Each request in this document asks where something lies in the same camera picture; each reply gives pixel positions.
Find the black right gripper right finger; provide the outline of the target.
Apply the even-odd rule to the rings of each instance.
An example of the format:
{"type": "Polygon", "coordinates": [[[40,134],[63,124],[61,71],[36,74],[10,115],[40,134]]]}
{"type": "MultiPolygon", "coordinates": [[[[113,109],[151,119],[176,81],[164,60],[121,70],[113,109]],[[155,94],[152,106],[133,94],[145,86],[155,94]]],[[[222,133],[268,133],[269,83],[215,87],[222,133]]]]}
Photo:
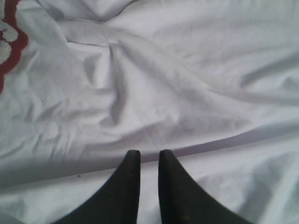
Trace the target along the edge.
{"type": "Polygon", "coordinates": [[[248,224],[203,190],[171,150],[159,153],[158,195],[163,224],[248,224]]]}

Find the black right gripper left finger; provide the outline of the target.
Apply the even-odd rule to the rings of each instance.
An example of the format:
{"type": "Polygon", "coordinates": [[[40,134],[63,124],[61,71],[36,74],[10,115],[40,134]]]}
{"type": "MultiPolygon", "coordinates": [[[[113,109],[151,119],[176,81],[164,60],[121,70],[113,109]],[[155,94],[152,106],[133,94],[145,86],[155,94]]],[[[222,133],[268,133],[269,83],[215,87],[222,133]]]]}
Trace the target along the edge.
{"type": "Polygon", "coordinates": [[[136,224],[140,198],[141,155],[127,151],[118,168],[87,201],[56,224],[136,224]]]}

